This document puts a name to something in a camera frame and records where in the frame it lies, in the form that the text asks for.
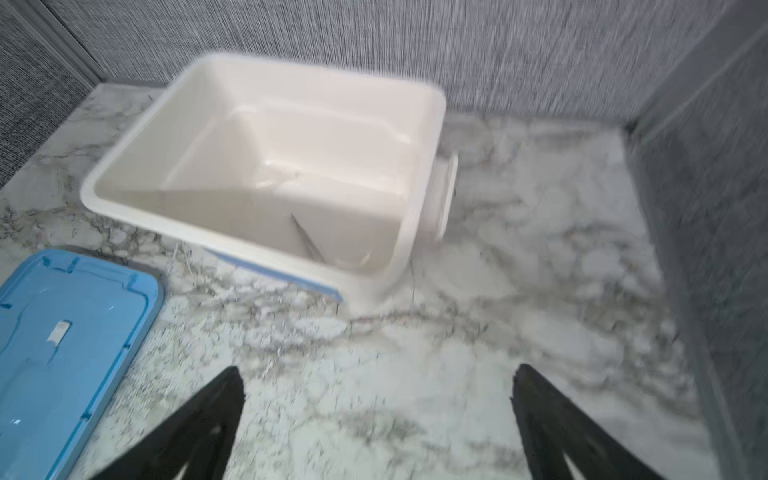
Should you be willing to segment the white plastic storage bin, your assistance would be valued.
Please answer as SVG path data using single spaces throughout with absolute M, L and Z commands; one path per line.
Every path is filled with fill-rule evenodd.
M 404 277 L 421 222 L 445 231 L 458 167 L 438 155 L 446 107 L 423 81 L 212 53 L 97 162 L 80 198 L 245 268 L 376 302 Z

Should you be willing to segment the clear glass stirring rod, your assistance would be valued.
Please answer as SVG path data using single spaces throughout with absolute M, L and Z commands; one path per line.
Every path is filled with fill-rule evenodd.
M 323 254 L 322 250 L 317 246 L 317 244 L 312 240 L 312 238 L 309 236 L 309 233 L 302 227 L 298 219 L 295 215 L 291 214 L 290 218 L 298 232 L 299 237 L 301 238 L 302 242 L 305 245 L 305 248 L 310 256 L 310 258 L 318 263 L 326 264 L 327 260 L 325 255 Z

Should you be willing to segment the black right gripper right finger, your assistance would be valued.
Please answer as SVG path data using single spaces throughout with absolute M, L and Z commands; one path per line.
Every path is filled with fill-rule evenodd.
M 513 377 L 511 404 L 534 479 L 659 479 L 529 364 Z

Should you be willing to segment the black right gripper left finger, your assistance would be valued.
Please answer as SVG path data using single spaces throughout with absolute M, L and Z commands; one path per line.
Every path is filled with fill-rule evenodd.
M 221 479 L 245 403 L 239 369 L 225 368 L 96 479 Z

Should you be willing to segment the blue plastic bin lid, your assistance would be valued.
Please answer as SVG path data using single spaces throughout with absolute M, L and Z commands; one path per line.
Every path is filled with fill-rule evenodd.
M 1 287 L 1 476 L 72 471 L 164 302 L 158 276 L 69 250 Z

